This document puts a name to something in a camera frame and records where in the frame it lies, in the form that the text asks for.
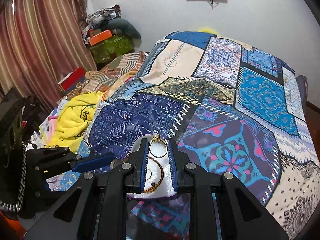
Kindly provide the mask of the heart-shaped purple jewelry box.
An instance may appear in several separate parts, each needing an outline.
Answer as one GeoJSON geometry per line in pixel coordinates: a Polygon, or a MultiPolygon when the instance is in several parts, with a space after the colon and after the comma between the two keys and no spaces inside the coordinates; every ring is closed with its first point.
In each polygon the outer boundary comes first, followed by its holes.
{"type": "Polygon", "coordinates": [[[168,139],[159,134],[144,135],[149,142],[149,159],[146,183],[142,193],[129,193],[132,199],[163,199],[176,195],[172,187],[168,158],[168,139]]]}

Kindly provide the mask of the yellow cartoon blanket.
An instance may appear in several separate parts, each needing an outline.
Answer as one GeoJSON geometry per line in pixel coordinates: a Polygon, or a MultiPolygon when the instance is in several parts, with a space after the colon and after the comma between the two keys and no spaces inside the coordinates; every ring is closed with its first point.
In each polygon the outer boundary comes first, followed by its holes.
{"type": "Polygon", "coordinates": [[[93,120],[102,92],[89,92],[72,98],[60,112],[55,133],[47,148],[68,147],[76,153],[84,133],[93,120]]]}

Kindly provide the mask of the pink cloth item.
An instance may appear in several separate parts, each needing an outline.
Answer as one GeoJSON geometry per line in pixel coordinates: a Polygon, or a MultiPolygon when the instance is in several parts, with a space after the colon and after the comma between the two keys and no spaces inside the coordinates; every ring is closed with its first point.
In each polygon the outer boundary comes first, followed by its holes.
{"type": "Polygon", "coordinates": [[[48,118],[48,134],[47,134],[47,142],[51,141],[52,136],[56,131],[57,124],[57,116],[53,115],[48,118]]]}

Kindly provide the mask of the blue patchwork bedspread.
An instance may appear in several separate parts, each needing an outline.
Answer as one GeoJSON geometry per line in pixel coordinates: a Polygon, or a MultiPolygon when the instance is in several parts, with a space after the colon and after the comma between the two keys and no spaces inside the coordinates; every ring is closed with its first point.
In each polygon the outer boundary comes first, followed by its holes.
{"type": "MultiPolygon", "coordinates": [[[[175,139],[206,171],[231,172],[289,239],[319,217],[319,159],[295,71],[248,44],[203,32],[155,43],[136,75],[102,92],[77,154],[124,161],[144,135],[175,139]]],[[[129,239],[188,239],[190,196],[129,198],[129,239]]]]}

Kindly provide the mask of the striped brown beige quilt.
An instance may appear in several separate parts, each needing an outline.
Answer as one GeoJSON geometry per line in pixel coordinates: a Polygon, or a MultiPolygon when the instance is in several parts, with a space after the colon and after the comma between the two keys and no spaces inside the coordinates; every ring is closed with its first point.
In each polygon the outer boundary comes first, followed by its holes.
{"type": "Polygon", "coordinates": [[[114,92],[136,75],[147,55],[142,51],[128,53],[116,57],[100,71],[86,72],[84,78],[76,82],[75,88],[66,94],[66,99],[88,92],[114,92]]]}

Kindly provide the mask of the red and white box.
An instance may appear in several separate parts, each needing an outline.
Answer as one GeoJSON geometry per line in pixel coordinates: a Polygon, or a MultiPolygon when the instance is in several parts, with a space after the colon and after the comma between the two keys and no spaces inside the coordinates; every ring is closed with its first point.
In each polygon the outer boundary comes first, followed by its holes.
{"type": "Polygon", "coordinates": [[[76,68],[73,72],[67,74],[61,81],[58,82],[58,85],[62,92],[70,92],[76,88],[78,83],[83,83],[85,80],[86,71],[84,68],[76,68]]]}

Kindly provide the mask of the green patterned storage box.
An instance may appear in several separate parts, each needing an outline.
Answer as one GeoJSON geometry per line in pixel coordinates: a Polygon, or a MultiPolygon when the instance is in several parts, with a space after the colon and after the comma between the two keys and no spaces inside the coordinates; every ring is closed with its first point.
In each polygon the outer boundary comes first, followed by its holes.
{"type": "Polygon", "coordinates": [[[96,63],[105,63],[134,50],[134,45],[127,35],[114,35],[89,49],[96,63]]]}

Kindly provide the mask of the orange box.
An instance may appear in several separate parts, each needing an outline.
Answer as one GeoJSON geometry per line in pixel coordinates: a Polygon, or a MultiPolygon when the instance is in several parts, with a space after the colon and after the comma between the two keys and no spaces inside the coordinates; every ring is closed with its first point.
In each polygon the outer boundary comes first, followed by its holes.
{"type": "Polygon", "coordinates": [[[112,32],[110,30],[103,31],[97,35],[94,35],[89,39],[90,46],[96,45],[108,38],[112,37],[112,32]]]}

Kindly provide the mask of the striped red gold curtain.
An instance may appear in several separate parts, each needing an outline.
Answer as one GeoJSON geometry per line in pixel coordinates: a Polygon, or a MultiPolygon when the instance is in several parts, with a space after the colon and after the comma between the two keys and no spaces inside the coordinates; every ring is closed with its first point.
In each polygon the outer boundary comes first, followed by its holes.
{"type": "Polygon", "coordinates": [[[59,81],[94,70],[82,38],[87,0],[8,0],[1,11],[1,94],[35,95],[46,111],[62,97],[59,81]]]}

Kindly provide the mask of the yellow round object behind bed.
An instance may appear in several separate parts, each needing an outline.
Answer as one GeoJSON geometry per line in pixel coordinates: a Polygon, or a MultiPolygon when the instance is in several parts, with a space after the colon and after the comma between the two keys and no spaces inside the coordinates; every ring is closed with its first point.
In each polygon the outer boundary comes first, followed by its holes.
{"type": "Polygon", "coordinates": [[[216,30],[209,28],[209,27],[202,27],[202,28],[198,29],[197,31],[203,32],[203,33],[208,33],[208,34],[213,34],[213,35],[219,34],[216,30]]]}

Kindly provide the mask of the pile of clothes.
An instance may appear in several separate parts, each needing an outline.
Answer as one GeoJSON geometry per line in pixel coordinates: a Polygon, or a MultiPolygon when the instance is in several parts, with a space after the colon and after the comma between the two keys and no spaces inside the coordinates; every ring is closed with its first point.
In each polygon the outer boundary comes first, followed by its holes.
{"type": "Polygon", "coordinates": [[[94,31],[98,29],[105,31],[107,29],[108,22],[115,18],[121,18],[121,8],[117,4],[109,8],[97,10],[96,12],[87,15],[87,26],[83,29],[82,36],[86,38],[90,29],[93,29],[94,31]]]}

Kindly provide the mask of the dark gray bag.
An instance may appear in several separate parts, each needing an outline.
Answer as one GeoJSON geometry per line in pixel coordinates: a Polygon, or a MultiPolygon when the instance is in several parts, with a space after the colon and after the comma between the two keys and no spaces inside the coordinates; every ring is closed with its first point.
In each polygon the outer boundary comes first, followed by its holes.
{"type": "Polygon", "coordinates": [[[308,100],[308,81],[307,81],[307,77],[304,75],[299,75],[296,77],[296,81],[297,81],[297,85],[298,85],[298,89],[300,92],[300,99],[302,102],[302,108],[303,108],[303,112],[304,114],[306,113],[306,103],[308,100]]]}

